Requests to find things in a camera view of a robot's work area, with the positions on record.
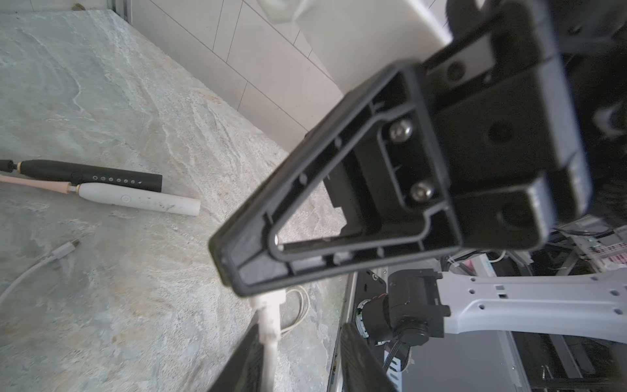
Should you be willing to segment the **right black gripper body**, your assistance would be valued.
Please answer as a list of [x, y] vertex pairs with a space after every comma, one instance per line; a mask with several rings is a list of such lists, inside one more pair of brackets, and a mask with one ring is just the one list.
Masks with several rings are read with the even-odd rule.
[[539, 248], [626, 223], [626, 4], [449, 1], [426, 64], [467, 248]]

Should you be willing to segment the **white pink electric toothbrush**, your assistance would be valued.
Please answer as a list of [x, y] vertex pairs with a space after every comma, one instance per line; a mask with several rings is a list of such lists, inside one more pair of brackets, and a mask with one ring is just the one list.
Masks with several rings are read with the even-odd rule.
[[73, 186], [63, 181], [37, 181], [4, 175], [1, 175], [1, 183], [45, 189], [61, 194], [76, 194], [82, 199], [98, 204], [190, 217], [197, 217], [201, 210], [201, 202], [198, 199], [111, 184], [85, 183]]

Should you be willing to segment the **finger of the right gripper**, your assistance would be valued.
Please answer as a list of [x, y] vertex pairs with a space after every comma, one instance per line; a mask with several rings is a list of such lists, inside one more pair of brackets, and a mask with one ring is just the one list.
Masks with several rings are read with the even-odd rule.
[[[350, 91], [210, 238], [240, 297], [453, 253], [462, 245], [426, 72], [395, 62]], [[324, 185], [346, 225], [334, 237], [275, 236]]]

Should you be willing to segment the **black electric toothbrush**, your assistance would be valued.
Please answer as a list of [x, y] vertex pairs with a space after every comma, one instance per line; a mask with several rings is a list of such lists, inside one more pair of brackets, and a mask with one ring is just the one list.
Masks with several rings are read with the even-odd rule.
[[75, 186], [99, 182], [153, 192], [161, 192], [163, 189], [163, 176], [160, 174], [54, 160], [33, 159], [15, 163], [10, 159], [2, 159], [1, 171], [7, 173], [16, 171], [34, 180], [65, 181]]

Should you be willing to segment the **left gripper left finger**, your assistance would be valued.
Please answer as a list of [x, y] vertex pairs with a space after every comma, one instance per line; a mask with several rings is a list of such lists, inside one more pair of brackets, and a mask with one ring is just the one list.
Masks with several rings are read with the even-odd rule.
[[261, 391], [264, 346], [253, 323], [208, 392]]

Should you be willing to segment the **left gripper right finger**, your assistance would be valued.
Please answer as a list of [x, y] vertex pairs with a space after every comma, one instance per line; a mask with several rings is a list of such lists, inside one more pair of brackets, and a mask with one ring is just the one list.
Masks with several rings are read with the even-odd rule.
[[347, 392], [395, 392], [394, 384], [385, 374], [362, 339], [356, 326], [345, 323], [340, 332], [341, 374]]

